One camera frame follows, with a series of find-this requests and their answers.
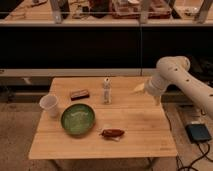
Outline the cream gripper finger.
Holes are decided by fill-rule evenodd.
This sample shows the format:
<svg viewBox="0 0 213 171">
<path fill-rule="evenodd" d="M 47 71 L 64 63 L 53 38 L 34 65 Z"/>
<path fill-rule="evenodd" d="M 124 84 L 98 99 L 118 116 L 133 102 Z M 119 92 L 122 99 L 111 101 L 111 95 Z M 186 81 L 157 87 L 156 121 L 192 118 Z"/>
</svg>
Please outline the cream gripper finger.
<svg viewBox="0 0 213 171">
<path fill-rule="evenodd" d="M 158 106 L 161 103 L 161 96 L 154 96 L 155 105 Z"/>
<path fill-rule="evenodd" d="M 144 83 L 139 84 L 134 88 L 133 93 L 138 93 L 138 92 L 142 92 L 142 93 L 145 92 L 145 84 Z"/>
</svg>

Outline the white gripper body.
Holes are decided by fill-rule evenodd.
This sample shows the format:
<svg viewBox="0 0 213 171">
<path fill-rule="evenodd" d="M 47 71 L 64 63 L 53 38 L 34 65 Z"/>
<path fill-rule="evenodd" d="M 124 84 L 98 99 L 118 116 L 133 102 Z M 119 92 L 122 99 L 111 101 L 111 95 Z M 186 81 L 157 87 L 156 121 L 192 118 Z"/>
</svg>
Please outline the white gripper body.
<svg viewBox="0 0 213 171">
<path fill-rule="evenodd" d="M 145 91 L 152 96 L 161 96 L 166 90 L 166 81 L 160 76 L 153 76 L 145 82 Z"/>
</svg>

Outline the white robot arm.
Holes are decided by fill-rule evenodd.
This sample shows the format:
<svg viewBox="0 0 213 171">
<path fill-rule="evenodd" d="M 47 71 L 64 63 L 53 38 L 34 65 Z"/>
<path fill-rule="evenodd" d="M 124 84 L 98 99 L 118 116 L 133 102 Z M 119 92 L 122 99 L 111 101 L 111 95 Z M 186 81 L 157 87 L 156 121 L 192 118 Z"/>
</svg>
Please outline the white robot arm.
<svg viewBox="0 0 213 171">
<path fill-rule="evenodd" d="M 190 60 L 185 56 L 162 57 L 157 61 L 155 73 L 133 92 L 147 92 L 159 101 L 167 87 L 175 85 L 213 119 L 213 88 L 193 77 L 189 69 Z"/>
</svg>

